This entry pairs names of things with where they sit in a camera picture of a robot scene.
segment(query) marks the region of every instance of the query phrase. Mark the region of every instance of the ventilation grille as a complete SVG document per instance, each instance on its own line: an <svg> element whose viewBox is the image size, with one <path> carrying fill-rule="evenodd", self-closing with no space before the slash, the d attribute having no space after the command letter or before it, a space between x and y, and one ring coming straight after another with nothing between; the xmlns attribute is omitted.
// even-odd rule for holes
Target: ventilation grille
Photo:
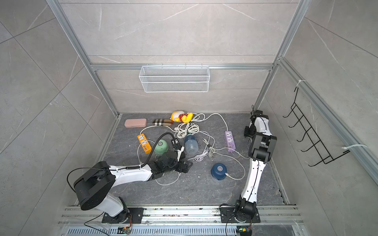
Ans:
<svg viewBox="0 0 378 236"><path fill-rule="evenodd" d="M139 74L146 93L207 92L210 70L208 66L143 66Z"/></svg>
<svg viewBox="0 0 378 236"><path fill-rule="evenodd" d="M104 230L101 227L95 227L99 230ZM118 231L117 226L111 226L106 233L116 236L124 235ZM67 231L67 236L104 236L97 230L85 226L71 226ZM226 235L226 229L223 225L217 226L133 226L130 236L170 236L170 235L209 235L221 236ZM236 226L227 226L227 235L236 235Z"/></svg>

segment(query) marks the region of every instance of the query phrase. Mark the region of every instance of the white wire basket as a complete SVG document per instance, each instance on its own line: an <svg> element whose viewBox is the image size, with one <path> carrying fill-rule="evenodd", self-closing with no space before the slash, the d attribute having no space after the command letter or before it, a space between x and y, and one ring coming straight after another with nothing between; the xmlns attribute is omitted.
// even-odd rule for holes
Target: white wire basket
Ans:
<svg viewBox="0 0 378 236"><path fill-rule="evenodd" d="M139 73L146 93L207 92L210 70L202 65L142 66Z"/></svg>

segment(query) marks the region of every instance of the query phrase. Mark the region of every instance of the cable tie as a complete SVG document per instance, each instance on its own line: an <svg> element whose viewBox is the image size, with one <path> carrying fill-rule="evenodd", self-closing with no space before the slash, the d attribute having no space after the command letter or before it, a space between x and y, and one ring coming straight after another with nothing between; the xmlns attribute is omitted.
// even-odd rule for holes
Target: cable tie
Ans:
<svg viewBox="0 0 378 236"><path fill-rule="evenodd" d="M298 87L299 83L302 82L302 81L305 81L305 80L299 80L296 87Z"/></svg>
<svg viewBox="0 0 378 236"><path fill-rule="evenodd" d="M366 145L364 144L353 144L353 145L350 145L350 146L347 146L347 147L342 147L342 149L346 150L346 149L349 149L349 148L352 148L352 147L366 147Z"/></svg>

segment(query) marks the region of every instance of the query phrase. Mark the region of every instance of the orange power strip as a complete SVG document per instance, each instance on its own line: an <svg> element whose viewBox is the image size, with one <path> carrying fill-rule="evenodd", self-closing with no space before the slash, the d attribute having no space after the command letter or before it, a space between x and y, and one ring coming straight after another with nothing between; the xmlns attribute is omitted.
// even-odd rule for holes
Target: orange power strip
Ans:
<svg viewBox="0 0 378 236"><path fill-rule="evenodd" d="M146 154L149 154L152 151L150 143L147 141L147 138L144 134L138 135L139 142L142 144L143 150Z"/></svg>

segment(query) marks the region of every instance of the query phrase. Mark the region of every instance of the purple power strip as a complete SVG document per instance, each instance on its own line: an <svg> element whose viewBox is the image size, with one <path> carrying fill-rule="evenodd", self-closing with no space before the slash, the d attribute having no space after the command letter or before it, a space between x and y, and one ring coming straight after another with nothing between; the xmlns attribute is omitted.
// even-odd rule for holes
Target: purple power strip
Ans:
<svg viewBox="0 0 378 236"><path fill-rule="evenodd" d="M227 145L227 147L235 150L236 147L235 147L234 137L232 136L232 132L231 131L226 131L225 132L225 136L226 136L226 145Z"/></svg>

